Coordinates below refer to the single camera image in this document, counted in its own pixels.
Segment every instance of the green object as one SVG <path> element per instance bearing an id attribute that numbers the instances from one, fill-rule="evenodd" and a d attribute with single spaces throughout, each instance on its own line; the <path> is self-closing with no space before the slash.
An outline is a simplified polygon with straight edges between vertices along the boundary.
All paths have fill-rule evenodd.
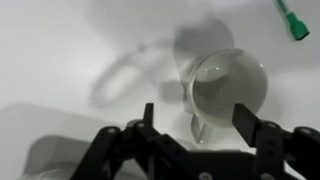
<path id="1" fill-rule="evenodd" d="M 300 21 L 294 12 L 290 11 L 288 5 L 284 2 L 284 0 L 277 0 L 277 2 L 282 13 L 284 14 L 289 23 L 290 32 L 293 38 L 297 41 L 300 41 L 307 37 L 310 34 L 310 32 L 305 23 Z"/>

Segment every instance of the white table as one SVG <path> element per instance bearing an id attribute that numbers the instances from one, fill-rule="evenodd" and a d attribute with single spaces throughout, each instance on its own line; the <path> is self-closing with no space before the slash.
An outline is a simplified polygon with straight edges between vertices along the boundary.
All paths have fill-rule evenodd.
<path id="1" fill-rule="evenodd" d="M 267 71 L 259 117 L 320 129 L 320 1 L 290 4 L 311 31 L 301 42 L 271 0 L 0 1 L 0 179 L 21 175 L 38 139 L 89 142 L 100 127 L 142 117 L 147 102 L 157 129 L 195 146 L 178 69 L 231 47 Z M 234 130 L 200 148 L 249 150 Z"/>

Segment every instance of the white surface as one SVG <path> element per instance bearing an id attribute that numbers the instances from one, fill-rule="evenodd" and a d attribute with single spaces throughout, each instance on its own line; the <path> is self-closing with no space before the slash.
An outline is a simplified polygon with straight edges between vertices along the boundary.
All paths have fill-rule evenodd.
<path id="1" fill-rule="evenodd" d="M 124 125 L 154 102 L 156 128 L 190 141 L 175 61 L 235 46 L 253 53 L 268 74 L 262 118 L 320 129 L 320 1 L 290 4 L 311 30 L 302 42 L 288 38 L 271 0 L 2 0 L 0 107 L 24 102 Z M 0 179 L 16 179 L 26 151 L 43 136 L 95 133 L 81 120 L 73 128 L 54 116 L 34 115 L 42 119 L 35 123 L 27 116 L 33 111 L 19 118 L 16 110 L 2 112 Z M 233 130 L 217 130 L 214 139 L 212 149 L 247 149 Z"/>

